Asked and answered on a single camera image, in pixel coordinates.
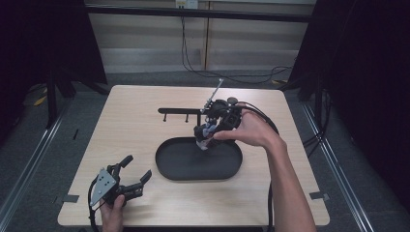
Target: human hand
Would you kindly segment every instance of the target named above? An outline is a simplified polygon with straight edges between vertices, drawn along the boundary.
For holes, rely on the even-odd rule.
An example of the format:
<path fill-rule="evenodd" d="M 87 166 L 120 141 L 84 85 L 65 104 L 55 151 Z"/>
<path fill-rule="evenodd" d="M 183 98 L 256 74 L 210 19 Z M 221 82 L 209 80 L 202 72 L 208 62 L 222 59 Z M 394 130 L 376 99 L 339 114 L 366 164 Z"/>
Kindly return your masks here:
<path fill-rule="evenodd" d="M 273 143 L 285 146 L 280 136 L 259 115 L 248 109 L 242 109 L 241 125 L 236 130 L 222 130 L 214 134 L 218 140 L 236 139 L 251 146 L 265 149 Z"/>
<path fill-rule="evenodd" d="M 121 232 L 123 231 L 123 204 L 124 195 L 119 195 L 114 205 L 103 204 L 100 207 L 102 212 L 102 232 Z"/>

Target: forearm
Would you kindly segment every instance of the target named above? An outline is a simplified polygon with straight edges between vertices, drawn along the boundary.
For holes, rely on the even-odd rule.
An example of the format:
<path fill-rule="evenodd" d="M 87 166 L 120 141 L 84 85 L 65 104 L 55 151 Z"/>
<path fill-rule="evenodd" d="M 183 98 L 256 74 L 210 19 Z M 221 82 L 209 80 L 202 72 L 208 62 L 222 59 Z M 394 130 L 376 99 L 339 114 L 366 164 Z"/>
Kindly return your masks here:
<path fill-rule="evenodd" d="M 316 231 L 286 144 L 281 139 L 273 139 L 268 144 L 265 150 L 272 179 L 276 231 Z"/>

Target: black cable wire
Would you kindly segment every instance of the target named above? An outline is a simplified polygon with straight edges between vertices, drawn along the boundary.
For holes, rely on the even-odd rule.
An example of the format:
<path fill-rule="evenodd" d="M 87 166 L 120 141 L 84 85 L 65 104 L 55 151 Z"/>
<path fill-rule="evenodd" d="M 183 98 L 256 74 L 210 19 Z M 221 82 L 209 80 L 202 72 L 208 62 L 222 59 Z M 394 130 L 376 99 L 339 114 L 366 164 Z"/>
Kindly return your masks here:
<path fill-rule="evenodd" d="M 261 84 L 261 83 L 265 83 L 268 82 L 272 79 L 273 75 L 276 75 L 278 73 L 282 73 L 286 70 L 289 69 L 293 69 L 292 66 L 277 66 L 271 69 L 271 72 L 269 74 L 261 74 L 261 75 L 257 75 L 257 74 L 243 74 L 243 75 L 222 75 L 216 72 L 209 72 L 209 71 L 196 71 L 193 69 L 192 65 L 190 64 L 190 58 L 188 56 L 188 48 L 187 48 L 187 40 L 186 40 L 186 35 L 185 35 L 185 19 L 183 17 L 181 17 L 181 23 L 182 23 L 182 49 L 181 49 L 181 53 L 182 53 L 182 64 L 184 66 L 184 68 L 192 73 L 196 73 L 202 77 L 207 77 L 207 78 L 226 78 L 235 82 L 239 82 L 239 83 L 244 83 L 244 84 Z M 235 77 L 268 77 L 264 80 L 261 81 L 244 81 L 244 80 L 238 80 L 238 79 L 234 79 Z"/>

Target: metal rail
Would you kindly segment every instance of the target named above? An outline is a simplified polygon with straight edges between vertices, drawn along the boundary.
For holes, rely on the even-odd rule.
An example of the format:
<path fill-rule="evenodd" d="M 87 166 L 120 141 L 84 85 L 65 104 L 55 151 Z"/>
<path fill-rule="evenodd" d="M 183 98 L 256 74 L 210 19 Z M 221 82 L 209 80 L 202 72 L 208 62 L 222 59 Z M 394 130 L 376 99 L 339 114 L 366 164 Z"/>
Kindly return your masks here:
<path fill-rule="evenodd" d="M 316 126 L 312 109 L 307 104 L 303 104 L 303 108 L 307 115 L 310 126 L 313 129 L 313 132 L 315 134 L 318 134 L 319 128 Z M 344 174 L 344 171 L 341 168 L 337 157 L 326 137 L 322 138 L 320 146 L 332 172 L 335 175 L 338 186 L 343 193 L 344 199 L 346 200 L 346 203 L 349 206 L 350 211 L 352 212 L 353 218 L 356 220 L 360 230 L 363 232 L 374 232 L 373 226 L 368 219 L 367 213 L 363 208 L 362 203 L 359 201 L 359 198 L 356 196 L 355 191 L 350 186 L 350 183 L 347 180 L 347 177 Z"/>
<path fill-rule="evenodd" d="M 47 151 L 52 139 L 54 138 L 55 133 L 58 131 L 58 128 L 61 125 L 62 118 L 67 113 L 70 103 L 71 100 L 67 100 L 64 103 L 61 109 L 61 113 L 56 118 L 54 124 L 52 124 L 49 129 L 45 130 L 41 141 L 37 145 L 36 150 L 24 167 L 24 170 L 19 176 L 12 191 L 4 201 L 0 209 L 0 232 L 6 231 L 6 228 L 9 225 L 9 222 L 12 219 L 13 214 L 15 213 L 15 210 L 17 209 L 17 206 L 20 203 L 24 193 L 28 189 L 28 186 L 33 179 L 34 174 L 36 173 L 36 170 L 39 167 L 45 152 Z"/>
<path fill-rule="evenodd" d="M 225 18 L 225 19 L 245 19 L 261 21 L 283 21 L 283 22 L 327 22 L 327 18 L 317 18 L 305 14 L 266 14 L 248 12 L 230 12 L 215 10 L 194 10 L 194 9 L 174 9 L 174 8 L 140 8 L 131 6 L 114 6 L 101 4 L 81 5 L 56 5 L 45 4 L 37 7 L 43 11 L 79 11 L 91 14 L 111 14 L 111 15 L 155 15 L 155 16 L 183 16 L 183 17 L 203 17 L 203 18 Z"/>

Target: black oval tray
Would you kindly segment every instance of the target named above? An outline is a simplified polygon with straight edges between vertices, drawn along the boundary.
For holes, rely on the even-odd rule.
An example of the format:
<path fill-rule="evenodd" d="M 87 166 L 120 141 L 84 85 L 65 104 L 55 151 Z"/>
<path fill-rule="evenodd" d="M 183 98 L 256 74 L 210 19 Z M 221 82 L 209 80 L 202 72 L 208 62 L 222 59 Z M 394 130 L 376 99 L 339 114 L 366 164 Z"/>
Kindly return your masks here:
<path fill-rule="evenodd" d="M 233 141 L 202 151 L 194 137 L 175 137 L 158 148 L 156 163 L 172 181 L 225 180 L 238 172 L 242 152 Z"/>

